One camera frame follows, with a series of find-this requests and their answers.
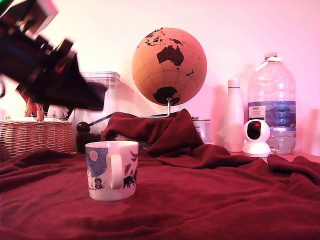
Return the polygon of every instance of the mug illustration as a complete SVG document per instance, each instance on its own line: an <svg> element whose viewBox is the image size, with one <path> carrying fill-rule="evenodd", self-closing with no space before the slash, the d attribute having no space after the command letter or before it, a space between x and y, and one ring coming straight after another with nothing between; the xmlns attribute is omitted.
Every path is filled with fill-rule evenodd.
<svg viewBox="0 0 320 240"><path fill-rule="evenodd" d="M124 168L124 179L123 179L123 189L125 187L130 188L131 185L135 186L137 182L138 166L134 164L138 159L138 153L133 153L130 151L132 157L132 163L129 163ZM107 170L107 154L108 148L97 147L93 148L91 151L86 151L86 169L88 177L88 187L90 190L100 190L105 187L103 182L102 174Z"/></svg>
<svg viewBox="0 0 320 240"><path fill-rule="evenodd" d="M108 154L108 148L98 147L85 154L89 189L103 189L105 183L102 184L102 179L98 176L102 175L107 170L106 156Z"/></svg>

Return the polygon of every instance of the bottle cap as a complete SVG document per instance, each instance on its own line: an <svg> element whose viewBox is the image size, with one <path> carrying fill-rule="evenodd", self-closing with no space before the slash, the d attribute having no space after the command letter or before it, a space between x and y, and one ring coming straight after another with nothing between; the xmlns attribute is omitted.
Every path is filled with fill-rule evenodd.
<svg viewBox="0 0 320 240"><path fill-rule="evenodd" d="M228 88L240 88L240 80L239 79L228 80Z"/></svg>
<svg viewBox="0 0 320 240"><path fill-rule="evenodd" d="M271 52L267 52L264 55L264 59L270 58L270 57L276 57L277 56L277 52L276 51L271 51Z"/></svg>

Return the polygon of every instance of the mug handle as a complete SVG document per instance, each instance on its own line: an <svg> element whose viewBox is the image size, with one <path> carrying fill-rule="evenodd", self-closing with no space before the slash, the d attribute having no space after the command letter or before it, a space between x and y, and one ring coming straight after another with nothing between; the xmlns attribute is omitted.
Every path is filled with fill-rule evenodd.
<svg viewBox="0 0 320 240"><path fill-rule="evenodd" d="M120 154L114 154L110 157L111 163L111 189L119 189L123 186L123 168L122 168L122 158Z"/></svg>

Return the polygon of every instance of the white thermos bottle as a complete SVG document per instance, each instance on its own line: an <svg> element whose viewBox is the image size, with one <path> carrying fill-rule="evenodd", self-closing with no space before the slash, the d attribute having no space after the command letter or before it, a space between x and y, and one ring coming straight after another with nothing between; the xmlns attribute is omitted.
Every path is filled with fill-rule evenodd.
<svg viewBox="0 0 320 240"><path fill-rule="evenodd" d="M242 152L244 145L244 105L240 80L228 80L228 98L224 113L224 147L229 152Z"/></svg>

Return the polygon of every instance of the basket handle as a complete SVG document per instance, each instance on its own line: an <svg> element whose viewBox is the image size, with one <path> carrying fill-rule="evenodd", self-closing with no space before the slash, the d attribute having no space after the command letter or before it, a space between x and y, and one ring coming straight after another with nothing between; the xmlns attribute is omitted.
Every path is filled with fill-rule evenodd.
<svg viewBox="0 0 320 240"><path fill-rule="evenodd" d="M28 101L26 102L26 110L24 111L25 117L31 117L31 111L33 107L33 102L31 101L31 98L29 97Z"/></svg>
<svg viewBox="0 0 320 240"><path fill-rule="evenodd" d="M44 105L41 103L36 103L36 119L37 121L43 121L45 118Z"/></svg>

